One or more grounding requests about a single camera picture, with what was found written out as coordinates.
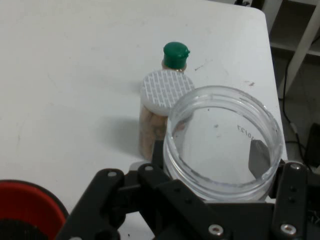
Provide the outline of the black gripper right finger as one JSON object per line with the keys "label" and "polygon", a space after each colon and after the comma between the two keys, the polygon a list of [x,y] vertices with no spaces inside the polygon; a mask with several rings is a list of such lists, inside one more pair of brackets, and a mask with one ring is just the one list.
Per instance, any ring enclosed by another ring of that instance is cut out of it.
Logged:
{"label": "black gripper right finger", "polygon": [[247,210],[249,240],[318,240],[320,228],[308,222],[320,210],[320,178],[297,162],[271,161],[261,140],[249,144],[248,169],[254,177],[248,199],[275,198],[275,204],[253,204]]}

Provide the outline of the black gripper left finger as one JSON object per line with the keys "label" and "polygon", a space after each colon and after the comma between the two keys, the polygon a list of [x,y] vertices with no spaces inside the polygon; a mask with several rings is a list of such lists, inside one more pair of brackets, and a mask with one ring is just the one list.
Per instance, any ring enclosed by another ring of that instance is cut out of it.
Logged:
{"label": "black gripper left finger", "polygon": [[58,240],[118,240],[138,212],[157,240],[230,240],[232,229],[180,180],[155,163],[98,171],[57,234]]}

